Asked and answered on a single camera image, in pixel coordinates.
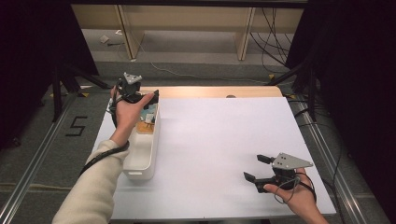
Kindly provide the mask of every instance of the table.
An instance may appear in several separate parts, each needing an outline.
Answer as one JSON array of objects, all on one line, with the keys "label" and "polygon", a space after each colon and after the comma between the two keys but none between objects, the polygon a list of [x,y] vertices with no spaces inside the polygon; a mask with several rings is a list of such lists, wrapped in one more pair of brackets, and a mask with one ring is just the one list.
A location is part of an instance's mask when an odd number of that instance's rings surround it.
[{"label": "table", "polygon": [[[276,157],[285,152],[312,161],[277,87],[142,88],[156,89],[160,91],[162,126],[154,177],[132,181],[121,174],[112,219],[293,216],[274,195],[259,194],[243,176],[243,172],[257,177],[273,175],[271,166],[257,161],[257,154]],[[236,98],[226,99],[227,95]],[[94,148],[113,132],[111,125],[106,113]],[[334,214],[316,167],[307,168],[307,173],[315,183],[319,210]]]}]

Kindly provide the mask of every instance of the white sweater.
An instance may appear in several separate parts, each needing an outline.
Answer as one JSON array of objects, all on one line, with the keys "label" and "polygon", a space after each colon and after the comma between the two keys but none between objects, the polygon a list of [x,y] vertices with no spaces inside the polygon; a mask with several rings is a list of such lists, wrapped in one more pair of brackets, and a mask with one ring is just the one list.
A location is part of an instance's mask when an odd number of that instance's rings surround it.
[{"label": "white sweater", "polygon": [[[100,153],[118,147],[112,140],[100,143],[87,162]],[[113,214],[113,195],[122,164],[129,151],[103,158],[86,170],[64,199],[52,223],[108,223]]]}]

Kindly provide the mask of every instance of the white container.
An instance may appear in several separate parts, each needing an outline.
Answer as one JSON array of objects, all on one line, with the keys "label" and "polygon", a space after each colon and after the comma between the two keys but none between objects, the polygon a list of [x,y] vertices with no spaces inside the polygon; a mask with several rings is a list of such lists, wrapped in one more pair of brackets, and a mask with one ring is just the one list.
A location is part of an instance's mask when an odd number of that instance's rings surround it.
[{"label": "white container", "polygon": [[123,164],[123,172],[131,180],[147,180],[154,176],[155,159],[161,129],[160,109],[157,108],[153,134],[138,133],[136,128],[129,137],[129,155]]}]

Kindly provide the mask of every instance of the gray carpet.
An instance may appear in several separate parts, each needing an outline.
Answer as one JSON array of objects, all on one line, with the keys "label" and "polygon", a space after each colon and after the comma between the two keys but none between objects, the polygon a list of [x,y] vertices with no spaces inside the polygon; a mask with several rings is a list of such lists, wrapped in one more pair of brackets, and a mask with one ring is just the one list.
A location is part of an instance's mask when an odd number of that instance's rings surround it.
[{"label": "gray carpet", "polygon": [[[261,65],[204,63],[155,64],[161,67],[161,69],[171,70],[174,73],[178,73],[178,75],[156,69],[150,63],[97,62],[96,65],[101,75],[99,78],[110,85],[113,85],[123,72],[142,76],[144,78],[142,80],[143,86],[260,86],[262,83],[270,80],[268,77],[269,72],[263,69]],[[279,72],[287,71],[284,67],[269,66],[268,68]],[[291,93],[291,84],[288,84],[291,81],[292,79],[279,85],[282,92]],[[78,78],[78,82],[80,85],[92,85],[82,78]],[[91,88],[83,90],[83,92],[87,92],[88,96],[78,97],[72,104],[61,130],[57,133],[46,159],[35,176],[35,184],[52,186],[54,188],[29,189],[12,223],[50,223],[68,191],[68,189],[61,188],[71,188],[78,179],[79,171],[92,150],[109,97],[108,90],[102,90],[94,85]],[[39,147],[50,127],[53,114],[53,103],[50,94],[51,91],[49,90],[43,98],[45,105],[37,108],[32,119],[26,125],[21,134],[21,146],[9,147],[0,151],[0,182],[2,183],[0,186],[0,204],[4,204],[7,200],[12,192],[12,184],[17,183],[21,178],[30,159],[33,158],[36,149]],[[300,111],[297,104],[290,103],[290,108],[294,114]],[[342,154],[339,165],[340,170],[347,177],[348,185],[353,189],[354,195],[358,198],[368,223],[389,223],[375,197],[362,179],[353,160],[347,156],[347,150],[345,148],[340,149],[342,142],[337,137],[336,129],[332,125],[332,119],[327,114],[324,105],[318,106],[320,109],[317,109],[316,112],[318,123],[322,124],[319,125],[320,130],[328,141],[333,155]],[[79,132],[77,129],[70,128],[75,117],[86,117],[85,119],[78,119],[76,123],[77,125],[85,126],[85,129],[80,136],[67,136],[68,134]],[[301,116],[296,119],[298,124],[304,124]],[[307,127],[301,127],[301,131],[315,164],[318,165],[319,173],[324,179],[331,181],[332,175],[324,165],[317,145]],[[332,191],[328,189],[328,192],[332,199],[334,199]],[[343,204],[342,211],[346,223],[352,223]],[[342,223],[338,215],[328,217],[328,220],[331,223]],[[258,220],[245,221],[248,223],[258,222]],[[303,222],[297,217],[291,217],[277,218],[271,220],[271,223]]]}]

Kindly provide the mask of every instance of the floor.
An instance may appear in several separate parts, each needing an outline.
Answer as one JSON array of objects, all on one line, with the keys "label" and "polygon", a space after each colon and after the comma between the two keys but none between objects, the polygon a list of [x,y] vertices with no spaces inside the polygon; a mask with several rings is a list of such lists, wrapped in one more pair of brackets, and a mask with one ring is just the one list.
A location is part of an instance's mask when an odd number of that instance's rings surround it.
[{"label": "floor", "polygon": [[[211,64],[221,64],[225,66],[243,66],[243,65],[260,65],[262,71],[265,74],[269,74],[273,68],[277,70],[273,73],[276,77],[280,76],[282,72],[288,71],[287,68],[283,68],[281,63],[275,61],[266,54],[262,54],[262,50],[257,47],[256,43],[250,38],[249,45],[247,48],[247,56],[244,61],[238,61],[236,57],[236,50],[233,44],[233,34],[230,33],[213,33],[213,32],[146,32],[144,41],[141,45],[140,51],[135,60],[130,60],[127,57],[125,46],[123,45],[123,36],[119,31],[108,31],[108,30],[83,30],[86,37],[87,43],[92,52],[92,57],[97,63],[119,63],[123,62],[125,66],[134,67],[134,63],[149,63],[151,69],[154,70],[166,70],[173,76],[194,76],[193,78],[199,80],[203,77],[198,77],[193,74],[193,71],[189,68],[193,68],[195,65],[200,64],[210,66]],[[101,43],[101,37],[105,35],[109,39],[106,43]],[[266,39],[268,34],[257,34],[253,35],[258,42],[262,43]],[[293,35],[277,35],[278,42],[282,46],[284,51],[280,51],[276,48],[266,47],[266,49],[273,54],[280,62],[285,60],[287,55],[287,49],[290,47],[290,41],[292,41]],[[275,39],[270,38],[270,43],[276,45]],[[162,67],[167,64],[178,64],[177,67]],[[103,65],[99,66],[99,73],[104,77],[110,77],[111,71],[107,71]],[[221,72],[211,74],[211,76],[217,76]],[[262,85],[262,80],[249,79],[245,80],[247,83],[254,85]],[[290,85],[292,80],[286,80],[285,82],[278,85],[283,93],[292,93],[290,91]],[[296,99],[290,99],[290,108],[293,112],[298,112],[306,108],[304,103],[297,101],[305,100],[303,95],[296,96]],[[43,98],[44,101],[51,104],[50,92]],[[86,110],[93,110],[98,105],[84,105]],[[384,215],[382,209],[378,205],[375,196],[371,193],[368,186],[362,179],[359,170],[354,166],[353,160],[347,156],[347,149],[342,147],[342,142],[337,136],[335,127],[332,126],[332,120],[329,114],[326,113],[325,106],[321,104],[318,98],[317,108],[318,123],[311,125],[312,120],[306,113],[296,117],[297,122],[301,125],[301,132],[305,138],[308,148],[312,150],[314,160],[317,163],[321,163],[318,168],[319,172],[327,180],[332,182],[335,170],[336,179],[330,185],[337,187],[336,194],[332,191],[332,188],[328,188],[329,194],[331,195],[335,206],[336,200],[339,199],[341,213],[335,216],[328,217],[331,223],[389,223],[388,219]],[[53,125],[48,117],[51,116],[51,111],[46,108],[40,109],[35,116],[33,121],[21,135],[23,142],[29,142],[30,148],[40,148],[43,144],[46,144],[47,131],[52,128]],[[25,172],[27,164],[20,166],[13,166],[12,160],[30,161],[35,158],[34,150],[22,150],[22,147],[14,147],[12,149],[6,149],[0,151],[0,204],[6,205],[7,199],[15,193],[14,188],[16,183],[23,178],[22,174]],[[84,153],[89,154],[89,148],[85,149]],[[42,157],[50,157],[52,154],[61,153],[52,150],[48,154],[41,155]],[[73,153],[62,152],[68,159],[74,158]],[[48,164],[48,161],[44,161],[39,164],[43,167],[56,167],[62,166],[62,160],[53,161]],[[48,217],[53,216],[53,212],[59,207],[59,203],[62,201],[53,201],[52,198],[64,195],[69,191],[71,186],[66,183],[72,182],[70,179],[74,178],[68,174],[63,173],[62,169],[41,169],[38,173],[32,174],[32,178],[35,181],[44,179],[45,177],[53,175],[54,179],[59,178],[60,180],[50,187],[50,184],[43,186],[31,186],[29,193],[25,197],[21,197],[21,205],[18,208],[18,212],[15,215],[12,223],[26,223],[26,219],[29,217],[33,219],[31,223],[42,223],[47,222]],[[41,214],[38,214],[31,207],[37,202],[51,203],[48,209],[40,210]],[[213,223],[233,223],[233,221],[213,221]],[[260,223],[259,220],[243,220],[239,222],[247,223]],[[271,219],[271,223],[302,223],[297,217],[291,218],[276,218]]]}]

